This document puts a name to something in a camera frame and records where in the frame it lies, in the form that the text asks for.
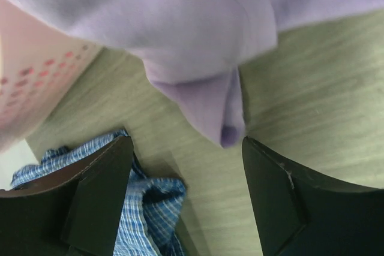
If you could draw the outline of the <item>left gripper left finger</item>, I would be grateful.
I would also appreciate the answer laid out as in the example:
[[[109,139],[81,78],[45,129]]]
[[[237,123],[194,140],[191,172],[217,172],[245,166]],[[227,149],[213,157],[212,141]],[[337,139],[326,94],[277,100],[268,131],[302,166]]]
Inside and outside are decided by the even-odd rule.
[[[112,255],[133,162],[119,136],[84,159],[1,191],[2,255]]]

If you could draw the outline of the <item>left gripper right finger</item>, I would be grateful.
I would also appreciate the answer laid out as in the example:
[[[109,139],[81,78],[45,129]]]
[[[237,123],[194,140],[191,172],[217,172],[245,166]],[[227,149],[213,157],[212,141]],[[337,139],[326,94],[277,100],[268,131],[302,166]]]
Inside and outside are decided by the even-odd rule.
[[[264,255],[382,255],[383,190],[319,173],[253,138],[242,159]]]

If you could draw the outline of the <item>purple t shirt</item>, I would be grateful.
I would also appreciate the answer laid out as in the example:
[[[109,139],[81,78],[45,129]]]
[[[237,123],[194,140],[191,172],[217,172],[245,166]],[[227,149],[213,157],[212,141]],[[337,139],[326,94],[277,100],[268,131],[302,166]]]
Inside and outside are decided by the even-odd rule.
[[[383,7],[383,0],[8,0],[73,37],[124,49],[210,141],[233,146],[245,123],[238,67],[278,33]]]

